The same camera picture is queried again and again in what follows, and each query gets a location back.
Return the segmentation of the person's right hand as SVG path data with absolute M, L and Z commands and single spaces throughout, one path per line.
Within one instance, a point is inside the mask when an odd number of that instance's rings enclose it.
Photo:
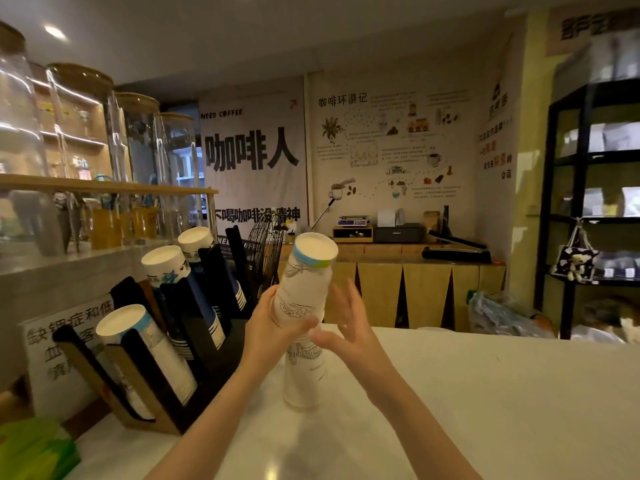
M 330 292 L 340 314 L 337 334 L 348 343 L 346 353 L 334 354 L 344 362 L 370 399 L 378 399 L 386 391 L 387 380 L 394 379 L 397 371 L 372 330 L 354 282 L 348 280 L 345 289 L 331 284 Z

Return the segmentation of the person's left hand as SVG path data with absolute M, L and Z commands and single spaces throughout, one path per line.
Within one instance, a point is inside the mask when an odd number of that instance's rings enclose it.
M 289 346 L 280 345 L 280 324 L 271 316 L 278 285 L 265 291 L 244 332 L 244 348 L 239 369 L 260 383 L 276 366 Z

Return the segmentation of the stack of white paper cups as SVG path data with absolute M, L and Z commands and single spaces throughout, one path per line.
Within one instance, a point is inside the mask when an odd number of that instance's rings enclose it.
M 271 305 L 271 316 L 278 325 L 309 316 L 323 321 L 338 252 L 336 243 L 324 234 L 297 236 Z M 308 334 L 300 336 L 285 354 L 284 402 L 296 410 L 318 407 L 323 401 L 325 376 L 322 348 Z

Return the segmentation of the person's right forearm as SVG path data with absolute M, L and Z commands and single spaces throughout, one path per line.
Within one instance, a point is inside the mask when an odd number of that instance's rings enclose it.
M 418 480 L 483 480 L 397 372 L 375 374 L 361 384 L 393 428 Z

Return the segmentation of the wooden counter cabinet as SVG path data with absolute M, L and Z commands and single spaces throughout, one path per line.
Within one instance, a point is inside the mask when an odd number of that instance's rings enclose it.
M 445 328 L 468 333 L 467 293 L 503 290 L 505 263 L 421 258 L 421 244 L 338 244 L 332 283 L 356 284 L 370 323 L 384 328 Z

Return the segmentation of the small wooden box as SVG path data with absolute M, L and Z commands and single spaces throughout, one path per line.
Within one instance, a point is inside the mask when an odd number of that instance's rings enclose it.
M 332 239 L 338 244 L 370 244 L 374 241 L 374 227 L 368 226 L 335 226 Z

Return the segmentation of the striped blue cup stack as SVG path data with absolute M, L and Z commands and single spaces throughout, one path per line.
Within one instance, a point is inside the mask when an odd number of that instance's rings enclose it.
M 183 231 L 177 239 L 178 245 L 182 250 L 186 261 L 194 272 L 199 273 L 198 277 L 204 278 L 204 266 L 199 254 L 200 249 L 212 248 L 215 244 L 214 237 L 208 227 L 197 226 Z M 231 266 L 225 261 L 229 279 L 232 284 L 233 291 L 236 295 L 236 301 L 239 309 L 242 311 L 246 306 L 246 298 L 240 283 L 233 275 Z

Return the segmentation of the dark blue cup stack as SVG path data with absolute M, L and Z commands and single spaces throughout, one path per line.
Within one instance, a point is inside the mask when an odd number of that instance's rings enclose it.
M 174 244 L 161 246 L 144 254 L 141 258 L 141 264 L 149 283 L 154 289 L 158 305 L 163 303 L 166 310 L 168 310 L 166 296 L 163 295 L 162 299 L 159 298 L 162 294 L 161 286 L 173 285 L 183 278 L 187 279 L 211 339 L 215 347 L 220 349 L 226 339 L 226 334 L 217 313 L 211 306 L 210 300 L 206 298 L 205 292 L 200 286 L 196 274 L 193 272 L 182 249 Z

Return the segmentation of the black bag sealer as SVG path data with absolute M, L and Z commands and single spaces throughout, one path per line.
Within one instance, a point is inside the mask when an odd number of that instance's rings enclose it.
M 421 258 L 425 260 L 439 260 L 446 262 L 464 262 L 475 264 L 491 264 L 491 253 L 487 249 L 480 248 L 453 248 L 426 246 L 421 251 Z

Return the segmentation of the white banner with black lettering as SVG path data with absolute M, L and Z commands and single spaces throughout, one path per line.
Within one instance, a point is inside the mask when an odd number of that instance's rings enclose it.
M 214 198 L 218 236 L 238 226 L 249 239 L 264 217 L 308 224 L 303 82 L 256 94 L 208 95 L 198 103 L 205 185 Z

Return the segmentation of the clear plastic bag pile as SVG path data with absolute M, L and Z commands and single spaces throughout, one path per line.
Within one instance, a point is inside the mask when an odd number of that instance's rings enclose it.
M 556 339 L 551 320 L 507 291 L 467 293 L 469 331 L 485 335 Z

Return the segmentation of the wooden shelf board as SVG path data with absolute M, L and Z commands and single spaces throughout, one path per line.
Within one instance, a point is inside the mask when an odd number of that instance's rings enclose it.
M 151 185 L 135 182 L 112 182 L 73 178 L 38 177 L 0 173 L 0 192 L 32 191 L 46 194 L 153 194 L 161 196 L 217 195 L 216 189 L 180 187 L 176 185 Z

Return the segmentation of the white paper notice sign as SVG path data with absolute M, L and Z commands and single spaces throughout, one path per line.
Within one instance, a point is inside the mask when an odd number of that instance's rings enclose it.
M 20 324 L 24 339 L 28 379 L 36 416 L 64 422 L 98 398 L 75 366 L 52 339 L 57 328 L 69 324 L 115 380 L 116 370 L 95 328 L 114 309 L 105 294 L 82 304 L 48 313 Z

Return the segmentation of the black metal shelf rack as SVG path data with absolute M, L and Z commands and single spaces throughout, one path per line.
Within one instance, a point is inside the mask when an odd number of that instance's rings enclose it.
M 590 284 L 551 276 L 577 219 L 601 252 Z M 640 308 L 640 78 L 592 82 L 548 108 L 534 306 L 560 339 L 579 324 L 624 330 Z

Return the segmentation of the green packet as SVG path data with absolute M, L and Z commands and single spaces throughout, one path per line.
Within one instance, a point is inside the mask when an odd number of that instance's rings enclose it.
M 55 420 L 0 426 L 0 480 L 63 480 L 80 462 L 75 441 Z

